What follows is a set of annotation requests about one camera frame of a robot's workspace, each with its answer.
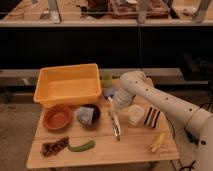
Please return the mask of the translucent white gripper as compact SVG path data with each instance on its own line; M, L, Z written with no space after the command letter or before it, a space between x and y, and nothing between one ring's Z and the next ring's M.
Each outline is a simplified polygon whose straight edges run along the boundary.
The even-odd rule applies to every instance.
M116 108L128 107L132 104L135 96L123 88L119 88L113 97L113 104Z

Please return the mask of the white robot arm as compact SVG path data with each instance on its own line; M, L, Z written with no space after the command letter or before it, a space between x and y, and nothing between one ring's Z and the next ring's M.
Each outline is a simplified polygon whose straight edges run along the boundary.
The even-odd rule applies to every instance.
M142 71L127 72L120 76L120 88L113 97L113 103L116 108L127 107L135 95L143 97L177 120L199 139L194 171L213 171L212 113L148 85Z

